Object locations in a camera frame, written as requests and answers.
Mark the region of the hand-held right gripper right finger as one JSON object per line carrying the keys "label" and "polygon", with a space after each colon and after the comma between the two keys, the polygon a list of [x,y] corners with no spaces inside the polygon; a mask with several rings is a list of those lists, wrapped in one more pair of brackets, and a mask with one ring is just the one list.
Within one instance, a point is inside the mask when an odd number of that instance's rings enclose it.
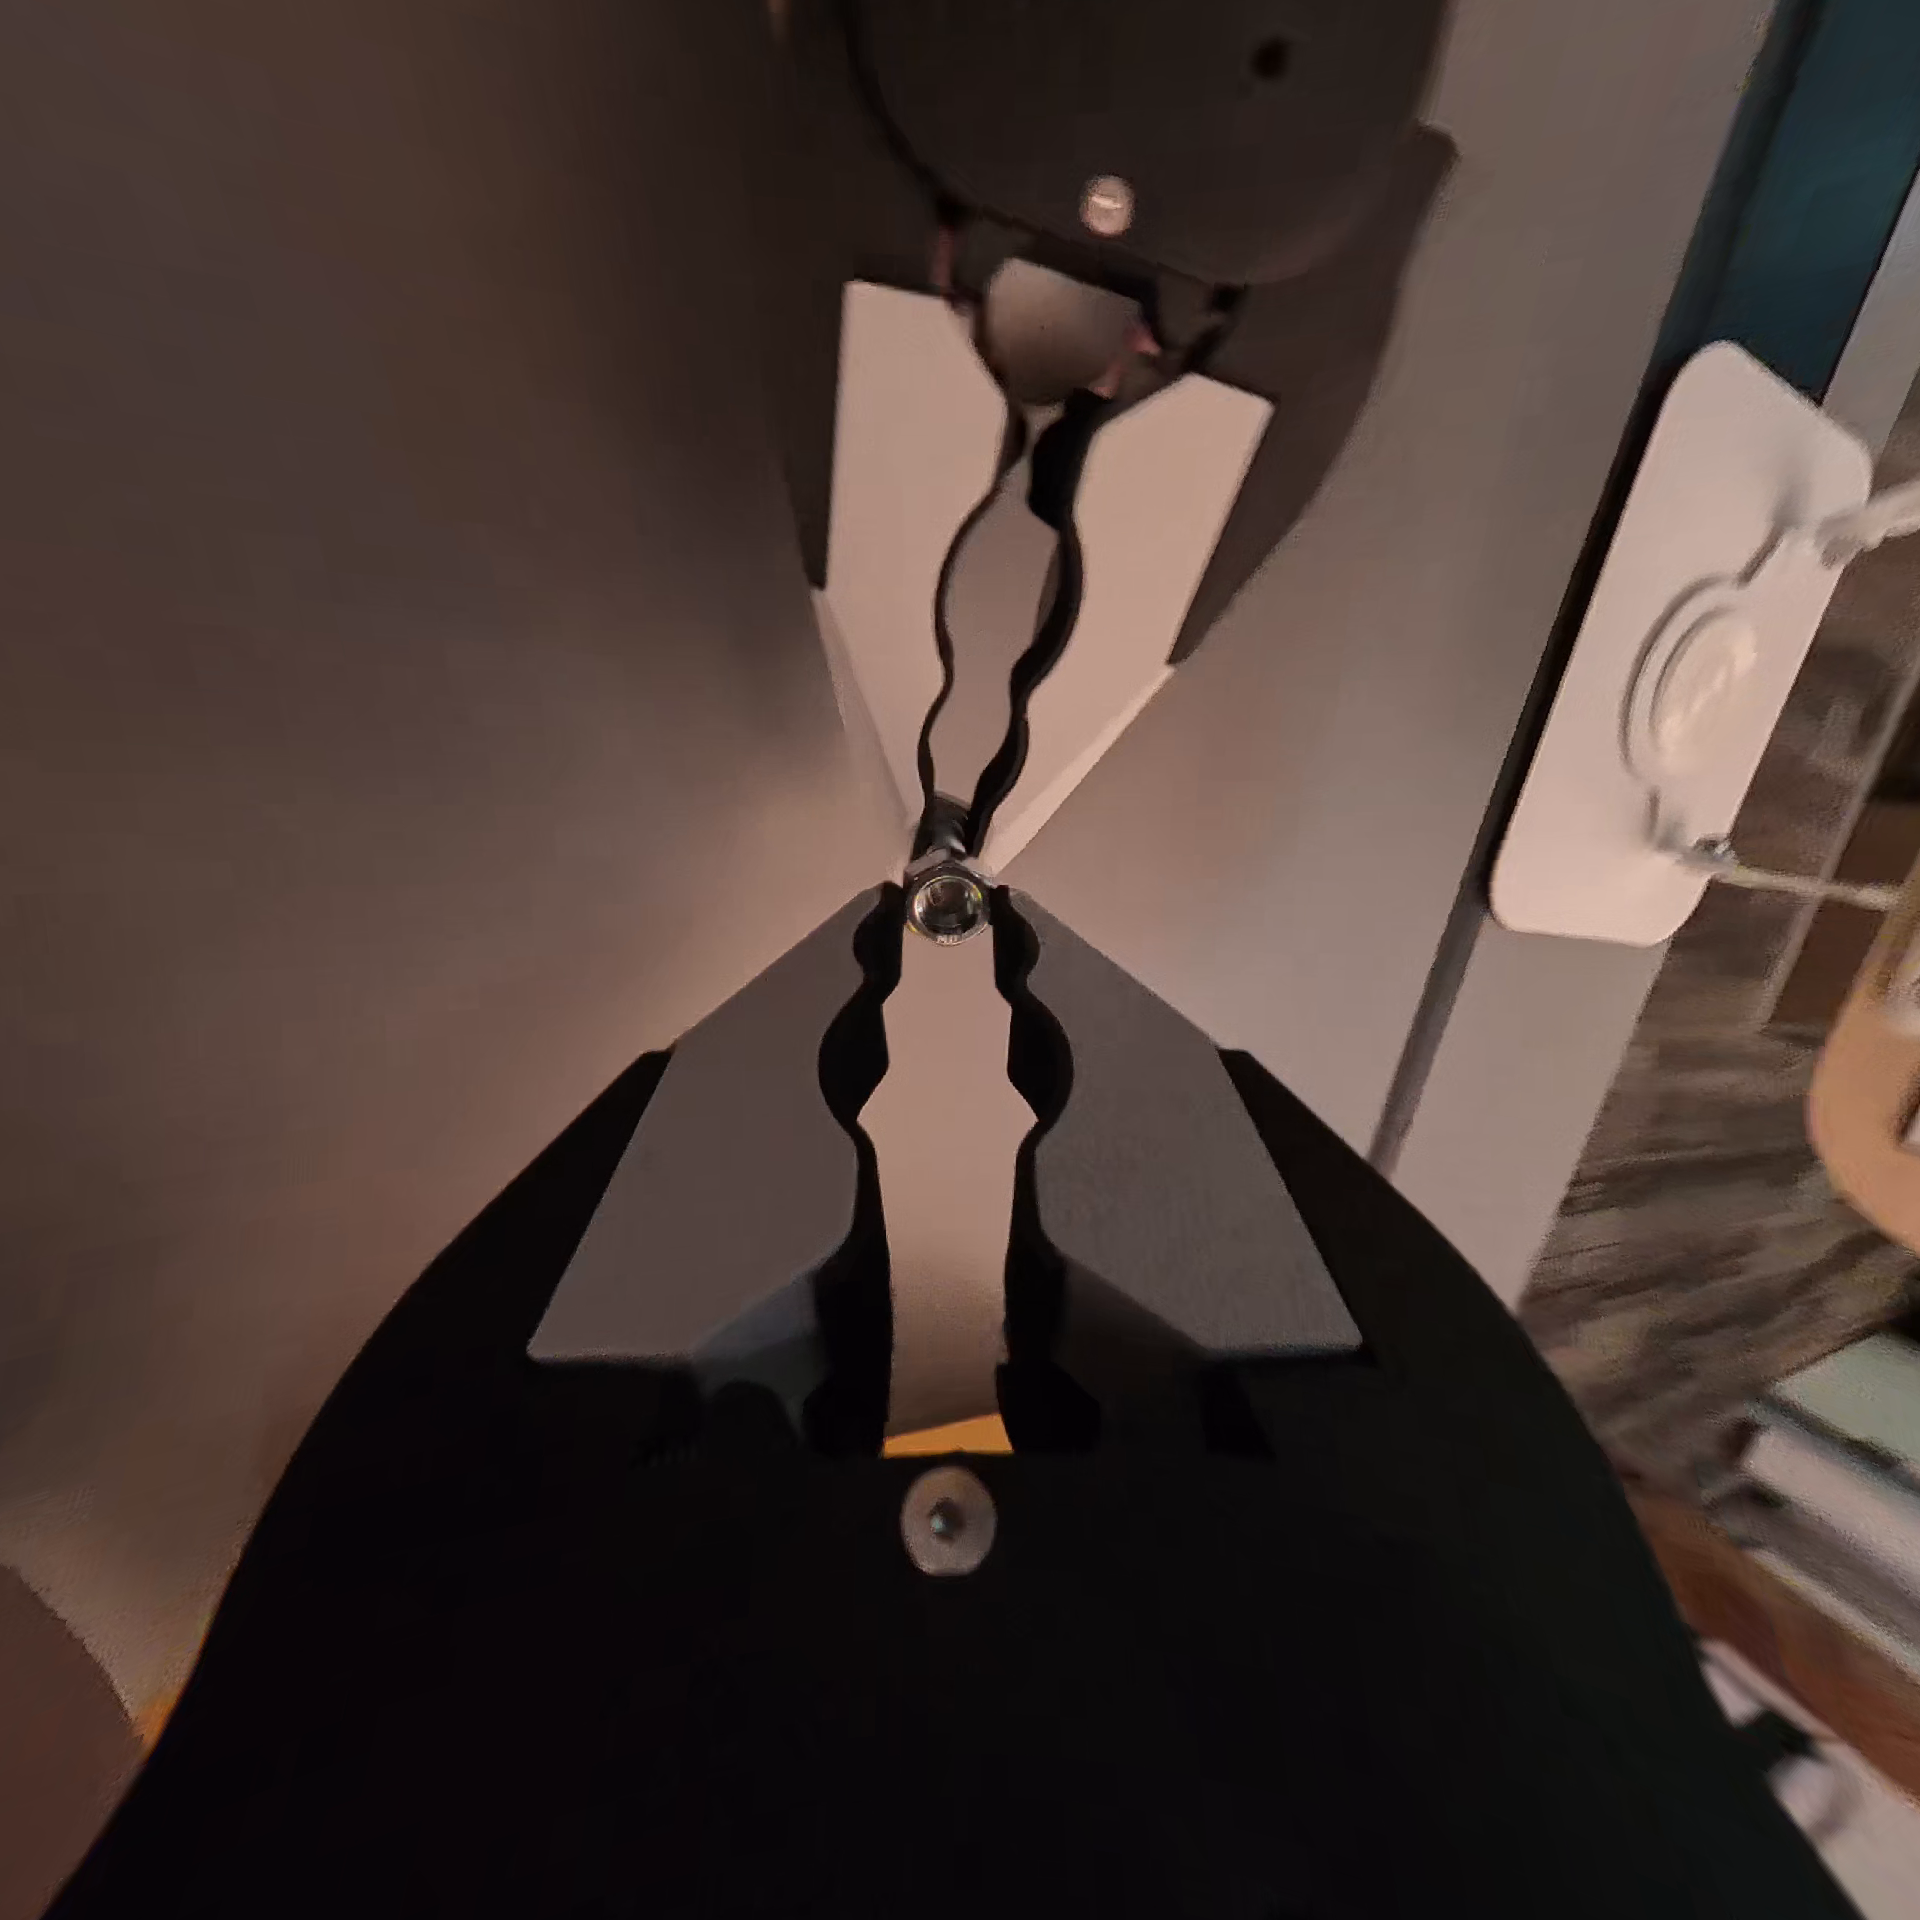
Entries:
{"label": "hand-held right gripper right finger", "polygon": [[996,1402],[1015,1453],[1261,1450],[1246,1371],[1362,1334],[1212,1039],[1032,899],[992,899],[1014,1167]]}

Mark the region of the steel hex nut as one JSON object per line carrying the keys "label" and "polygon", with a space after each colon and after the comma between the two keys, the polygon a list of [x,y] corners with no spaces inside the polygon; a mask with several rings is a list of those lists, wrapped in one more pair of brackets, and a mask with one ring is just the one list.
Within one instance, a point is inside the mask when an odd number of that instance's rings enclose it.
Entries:
{"label": "steel hex nut", "polygon": [[958,947],[990,926],[990,890],[965,861],[937,861],[905,879],[905,922],[937,947]]}

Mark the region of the pale flat panel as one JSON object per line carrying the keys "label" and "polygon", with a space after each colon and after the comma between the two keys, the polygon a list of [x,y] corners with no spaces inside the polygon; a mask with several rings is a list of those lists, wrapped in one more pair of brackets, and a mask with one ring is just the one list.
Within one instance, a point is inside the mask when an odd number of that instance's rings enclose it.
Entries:
{"label": "pale flat panel", "polygon": [[1917,1581],[1917,1351],[1858,1338],[1746,1406],[1741,1488],[1789,1507],[1894,1581]]}

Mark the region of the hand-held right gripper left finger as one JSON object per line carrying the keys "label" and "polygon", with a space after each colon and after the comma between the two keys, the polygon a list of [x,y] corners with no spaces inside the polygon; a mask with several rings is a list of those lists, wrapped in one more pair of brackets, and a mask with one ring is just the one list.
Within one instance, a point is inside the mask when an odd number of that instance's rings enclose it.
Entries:
{"label": "hand-held right gripper left finger", "polygon": [[820,1453],[876,1453],[890,1260],[862,1113],[888,1066],[896,883],[858,892],[668,1051],[527,1357],[770,1391]]}

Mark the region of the yellow plastic bin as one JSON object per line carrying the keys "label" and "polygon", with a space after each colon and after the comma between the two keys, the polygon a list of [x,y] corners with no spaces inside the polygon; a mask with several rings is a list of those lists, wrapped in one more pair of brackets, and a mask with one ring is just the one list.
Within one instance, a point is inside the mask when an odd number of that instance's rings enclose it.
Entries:
{"label": "yellow plastic bin", "polygon": [[[944,1454],[1010,1454],[1011,1441],[1004,1421],[996,1413],[980,1413],[970,1418],[952,1421],[935,1427],[916,1427],[888,1434],[882,1441],[882,1456],[944,1456]],[[167,1685],[149,1693],[130,1714],[130,1733],[142,1755],[148,1755],[161,1738],[169,1718],[176,1711],[186,1678],[176,1676]]]}

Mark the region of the instruction sheet on stand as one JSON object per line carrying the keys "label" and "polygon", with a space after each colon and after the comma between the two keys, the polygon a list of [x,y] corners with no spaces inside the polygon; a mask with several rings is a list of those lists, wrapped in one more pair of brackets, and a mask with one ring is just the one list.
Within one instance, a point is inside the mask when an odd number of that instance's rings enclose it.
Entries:
{"label": "instruction sheet on stand", "polygon": [[1736,344],[1678,371],[1488,880],[1514,932],[1657,947],[1732,829],[1838,585],[1858,437]]}

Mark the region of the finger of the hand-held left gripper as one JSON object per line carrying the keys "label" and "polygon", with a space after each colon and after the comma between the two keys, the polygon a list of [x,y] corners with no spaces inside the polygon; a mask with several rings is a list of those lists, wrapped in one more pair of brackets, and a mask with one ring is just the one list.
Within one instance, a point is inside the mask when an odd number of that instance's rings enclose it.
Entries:
{"label": "finger of the hand-held left gripper", "polygon": [[1168,655],[1272,404],[1188,373],[1104,425],[1073,498],[1084,585],[1027,710],[1027,756],[980,861],[1005,868],[1171,677]]}
{"label": "finger of the hand-held left gripper", "polygon": [[996,488],[1005,402],[944,301],[850,279],[839,320],[825,585],[812,610],[882,871],[898,877],[930,786],[924,716],[944,682],[937,591]]}

